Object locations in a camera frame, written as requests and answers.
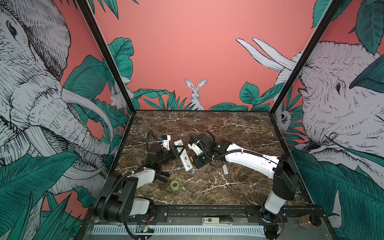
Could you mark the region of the white battery cover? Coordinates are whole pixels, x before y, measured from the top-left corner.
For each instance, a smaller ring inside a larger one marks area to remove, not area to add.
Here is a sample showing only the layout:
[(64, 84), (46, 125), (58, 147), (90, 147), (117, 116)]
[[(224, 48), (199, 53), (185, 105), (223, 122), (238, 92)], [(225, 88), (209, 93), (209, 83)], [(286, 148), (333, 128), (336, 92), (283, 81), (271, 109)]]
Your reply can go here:
[(228, 175), (228, 174), (229, 174), (227, 165), (223, 165), (223, 171), (224, 171), (224, 174), (225, 174), (225, 175)]

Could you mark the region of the white remote control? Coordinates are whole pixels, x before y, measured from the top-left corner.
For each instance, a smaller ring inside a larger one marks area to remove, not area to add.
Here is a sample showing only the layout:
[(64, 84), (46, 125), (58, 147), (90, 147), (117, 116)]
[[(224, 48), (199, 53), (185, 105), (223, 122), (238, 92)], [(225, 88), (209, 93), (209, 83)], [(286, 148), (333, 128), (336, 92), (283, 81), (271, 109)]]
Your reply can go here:
[(179, 157), (181, 159), (181, 162), (183, 164), (185, 171), (188, 172), (188, 171), (192, 170), (193, 165), (190, 161), (190, 158), (188, 156), (188, 153), (185, 149), (185, 146), (184, 146), (182, 140), (175, 141), (174, 145), (178, 151)]

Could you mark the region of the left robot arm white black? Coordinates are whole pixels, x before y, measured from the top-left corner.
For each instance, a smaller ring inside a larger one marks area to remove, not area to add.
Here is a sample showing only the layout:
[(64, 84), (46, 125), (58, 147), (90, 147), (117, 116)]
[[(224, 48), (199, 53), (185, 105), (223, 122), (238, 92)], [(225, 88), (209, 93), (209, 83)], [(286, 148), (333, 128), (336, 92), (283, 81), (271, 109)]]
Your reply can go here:
[(135, 215), (154, 213), (153, 200), (136, 197), (140, 187), (156, 180), (166, 183), (170, 174), (162, 171), (162, 165), (180, 157), (183, 144), (165, 148), (160, 143), (146, 146), (147, 161), (143, 167), (120, 175), (110, 174), (93, 205), (93, 214), (102, 222), (125, 222)]

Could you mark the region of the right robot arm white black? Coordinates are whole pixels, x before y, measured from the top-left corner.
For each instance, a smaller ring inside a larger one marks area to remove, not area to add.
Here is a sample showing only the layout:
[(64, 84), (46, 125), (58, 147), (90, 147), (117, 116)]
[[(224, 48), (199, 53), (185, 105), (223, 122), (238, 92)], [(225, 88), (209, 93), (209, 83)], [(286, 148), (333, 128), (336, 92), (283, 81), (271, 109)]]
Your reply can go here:
[(195, 153), (191, 159), (198, 169), (219, 161), (247, 167), (273, 180), (272, 191), (257, 212), (257, 216), (266, 222), (279, 220), (284, 204), (295, 199), (300, 176), (292, 158), (287, 155), (260, 154), (228, 140), (217, 141), (212, 133), (202, 133), (197, 137), (190, 135), (188, 147)]

